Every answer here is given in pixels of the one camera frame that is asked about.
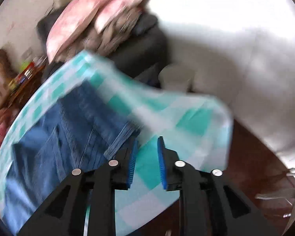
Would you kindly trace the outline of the blue denim jeans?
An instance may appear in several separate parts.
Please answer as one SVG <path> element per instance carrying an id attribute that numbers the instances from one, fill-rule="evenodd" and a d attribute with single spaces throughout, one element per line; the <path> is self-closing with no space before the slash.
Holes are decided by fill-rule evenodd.
<path id="1" fill-rule="evenodd" d="M 11 233 L 19 232 L 74 169 L 99 168 L 136 132 L 88 81 L 57 100 L 12 147 L 2 217 Z"/>

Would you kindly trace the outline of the teal white checkered cloth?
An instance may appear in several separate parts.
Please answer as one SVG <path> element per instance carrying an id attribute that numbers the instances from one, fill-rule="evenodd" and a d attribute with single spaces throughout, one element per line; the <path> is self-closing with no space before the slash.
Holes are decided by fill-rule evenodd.
<path id="1" fill-rule="evenodd" d="M 53 73 L 14 120 L 0 147 L 0 218 L 5 207 L 6 177 L 12 147 L 57 100 L 88 81 L 113 111 L 137 127 L 139 143 L 134 181 L 115 194 L 116 234 L 128 235 L 178 199 L 161 185 L 157 140 L 196 169 L 223 170 L 228 163 L 233 119 L 228 108 L 209 95 L 164 91 L 137 82 L 111 61 L 83 51 Z"/>

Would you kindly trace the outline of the dark wooden nightstand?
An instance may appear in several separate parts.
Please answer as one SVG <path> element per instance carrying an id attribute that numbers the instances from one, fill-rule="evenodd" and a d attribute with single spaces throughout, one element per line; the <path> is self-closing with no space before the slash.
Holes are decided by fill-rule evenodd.
<path id="1" fill-rule="evenodd" d="M 30 78 L 25 80 L 21 86 L 10 95 L 6 102 L 6 107 L 13 107 L 21 110 L 26 105 L 32 95 L 34 95 L 41 86 L 41 78 L 45 67 L 46 65 L 42 65 L 38 69 L 34 69 Z"/>

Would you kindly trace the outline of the white plastic bin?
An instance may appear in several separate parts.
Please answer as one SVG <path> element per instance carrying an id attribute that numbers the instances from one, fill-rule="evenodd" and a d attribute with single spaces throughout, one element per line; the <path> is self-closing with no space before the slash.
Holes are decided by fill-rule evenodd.
<path id="1" fill-rule="evenodd" d="M 168 65 L 159 74 L 162 89 L 187 93 L 190 89 L 195 72 L 182 65 Z"/>

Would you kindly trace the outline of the beige plaid blanket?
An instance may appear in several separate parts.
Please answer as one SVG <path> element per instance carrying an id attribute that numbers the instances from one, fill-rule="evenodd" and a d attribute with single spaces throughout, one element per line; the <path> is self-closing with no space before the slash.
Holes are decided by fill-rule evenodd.
<path id="1" fill-rule="evenodd" d="M 130 37 L 141 14 L 141 9 L 137 7 L 126 9 L 108 23 L 102 31 L 95 29 L 95 20 L 93 20 L 85 32 L 82 47 L 101 56 L 108 56 Z"/>

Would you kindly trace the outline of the large pink pillow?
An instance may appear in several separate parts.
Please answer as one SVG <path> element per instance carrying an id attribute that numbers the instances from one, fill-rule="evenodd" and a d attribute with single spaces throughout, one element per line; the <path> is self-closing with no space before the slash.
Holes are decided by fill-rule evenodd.
<path id="1" fill-rule="evenodd" d="M 107 0 L 72 0 L 53 24 L 46 41 L 49 62 L 53 62 L 86 29 Z"/>

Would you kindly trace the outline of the small pink pillow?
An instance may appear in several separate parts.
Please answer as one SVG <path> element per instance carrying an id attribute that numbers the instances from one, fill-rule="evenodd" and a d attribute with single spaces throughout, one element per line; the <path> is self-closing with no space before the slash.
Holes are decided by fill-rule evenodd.
<path id="1" fill-rule="evenodd" d="M 131 9 L 141 4 L 144 0 L 109 0 L 97 12 L 94 18 L 94 27 L 97 33 L 101 33 L 104 28 L 124 10 Z"/>

